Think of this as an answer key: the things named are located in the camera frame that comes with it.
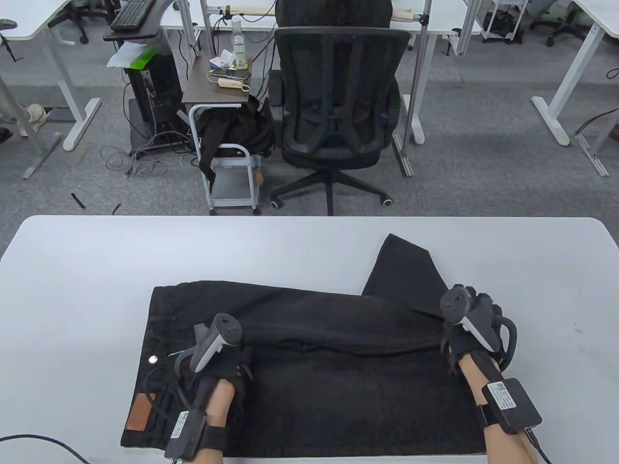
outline chair backrest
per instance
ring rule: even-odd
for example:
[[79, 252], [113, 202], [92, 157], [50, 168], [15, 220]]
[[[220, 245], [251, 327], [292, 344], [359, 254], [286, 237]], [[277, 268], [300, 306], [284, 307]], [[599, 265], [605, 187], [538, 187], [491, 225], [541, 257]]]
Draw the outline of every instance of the chair backrest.
[[385, 146], [387, 95], [409, 42], [402, 30], [284, 27], [275, 32], [284, 81], [284, 145], [296, 153]]

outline pen on floor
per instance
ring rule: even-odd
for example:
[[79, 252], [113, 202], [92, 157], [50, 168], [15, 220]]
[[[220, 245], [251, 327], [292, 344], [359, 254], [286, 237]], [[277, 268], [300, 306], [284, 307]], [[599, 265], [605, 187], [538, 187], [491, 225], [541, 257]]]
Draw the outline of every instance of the pen on floor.
[[84, 206], [84, 204], [79, 200], [79, 198], [77, 198], [77, 196], [71, 192], [71, 196], [73, 197], [73, 199], [76, 201], [76, 203], [79, 205], [79, 207], [83, 210], [86, 209], [86, 206]]

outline black glove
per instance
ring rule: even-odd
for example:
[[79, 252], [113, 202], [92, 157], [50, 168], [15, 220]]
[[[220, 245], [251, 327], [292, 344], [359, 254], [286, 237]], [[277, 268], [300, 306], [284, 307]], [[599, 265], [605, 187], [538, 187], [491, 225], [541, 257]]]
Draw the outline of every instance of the black glove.
[[[487, 310], [490, 313], [492, 313], [492, 327], [500, 339], [501, 324], [500, 322], [496, 323], [495, 321], [499, 321], [499, 317], [503, 315], [501, 307], [497, 304], [493, 304], [491, 297], [489, 297], [486, 293], [480, 293], [478, 295], [473, 287], [466, 287], [466, 290], [469, 291], [469, 294], [473, 300], [471, 310], [483, 305], [487, 307]], [[464, 355], [470, 354], [473, 351], [479, 351], [484, 355], [487, 354], [494, 358], [497, 362], [500, 362], [505, 355], [502, 344], [498, 353], [492, 353], [486, 350], [486, 348], [483, 347], [474, 335], [464, 330], [462, 325], [453, 325], [448, 321], [443, 322], [443, 341], [441, 342], [441, 350], [443, 353], [449, 355], [449, 364], [454, 371], [456, 371], [458, 361], [460, 361]]]
[[243, 414], [245, 398], [245, 380], [253, 380], [251, 365], [251, 348], [224, 345], [219, 353], [213, 355], [208, 364], [197, 374], [190, 374], [189, 361], [186, 361], [185, 375], [179, 379], [179, 397], [187, 409], [203, 410], [221, 379], [229, 381], [235, 388], [234, 400], [230, 407], [234, 416]]

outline computer tower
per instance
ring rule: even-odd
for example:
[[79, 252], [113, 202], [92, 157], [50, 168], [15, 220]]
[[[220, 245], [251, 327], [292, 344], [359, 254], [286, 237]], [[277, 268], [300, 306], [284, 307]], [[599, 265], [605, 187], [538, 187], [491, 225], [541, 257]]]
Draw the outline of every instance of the computer tower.
[[187, 124], [177, 114], [179, 110], [184, 112], [184, 107], [174, 57], [157, 53], [143, 70], [128, 69], [127, 72], [142, 120], [150, 135], [166, 131], [185, 133]]

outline keyboard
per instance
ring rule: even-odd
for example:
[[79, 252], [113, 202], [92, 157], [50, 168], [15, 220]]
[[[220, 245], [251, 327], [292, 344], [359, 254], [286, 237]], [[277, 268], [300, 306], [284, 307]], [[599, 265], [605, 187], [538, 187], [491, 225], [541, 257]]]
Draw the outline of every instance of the keyboard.
[[120, 10], [110, 29], [115, 32], [128, 32], [140, 29], [142, 23], [149, 15], [149, 11], [155, 5], [156, 0], [129, 0]]

